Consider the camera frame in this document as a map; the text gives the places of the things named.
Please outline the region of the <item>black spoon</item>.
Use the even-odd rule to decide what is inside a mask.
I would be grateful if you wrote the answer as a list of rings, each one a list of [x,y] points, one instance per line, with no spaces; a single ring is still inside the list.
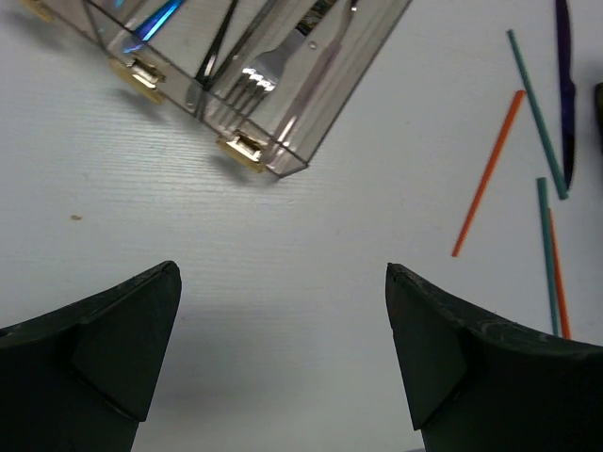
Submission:
[[[202,87],[204,87],[208,83],[209,79],[211,78],[211,74],[213,72],[214,66],[218,60],[220,48],[222,46],[223,40],[226,36],[226,33],[228,31],[232,18],[235,14],[238,3],[239,3],[238,0],[230,1],[229,7],[226,10],[224,17],[220,23],[220,27],[205,54],[205,57],[199,67],[199,70],[197,71],[197,73],[195,75],[195,80]]]

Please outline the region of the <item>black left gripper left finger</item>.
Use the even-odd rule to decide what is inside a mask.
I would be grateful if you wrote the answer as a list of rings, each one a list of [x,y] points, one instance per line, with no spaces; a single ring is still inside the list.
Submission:
[[[4,451],[129,451],[146,421],[182,292],[166,261],[1,330]]]

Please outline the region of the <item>rainbow iridescent spoon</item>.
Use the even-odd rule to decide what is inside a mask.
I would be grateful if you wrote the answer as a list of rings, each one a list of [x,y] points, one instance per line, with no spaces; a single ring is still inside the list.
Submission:
[[[135,29],[134,34],[137,39],[150,40],[184,3],[185,0],[168,0],[158,7]]]

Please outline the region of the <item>pink handled fork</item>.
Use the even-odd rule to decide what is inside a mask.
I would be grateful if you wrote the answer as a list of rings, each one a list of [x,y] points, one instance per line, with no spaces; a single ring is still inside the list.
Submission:
[[[312,70],[305,78],[304,83],[298,91],[298,94],[292,101],[289,109],[285,113],[285,116],[277,127],[275,135],[273,136],[275,138],[275,145],[280,145],[283,147],[289,146],[289,135],[310,103],[314,93],[318,89],[319,84],[329,71],[330,66],[333,64],[339,49],[341,48],[341,42],[350,27],[355,12],[357,11],[357,4],[358,1],[346,2],[346,6],[343,8],[339,27],[335,32],[333,39],[319,55],[314,66],[312,67]]]

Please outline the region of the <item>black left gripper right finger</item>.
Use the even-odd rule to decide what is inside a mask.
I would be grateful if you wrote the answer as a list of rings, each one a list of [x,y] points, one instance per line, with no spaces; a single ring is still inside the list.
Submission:
[[[427,450],[601,449],[601,347],[495,315],[400,264],[386,270],[385,301]]]

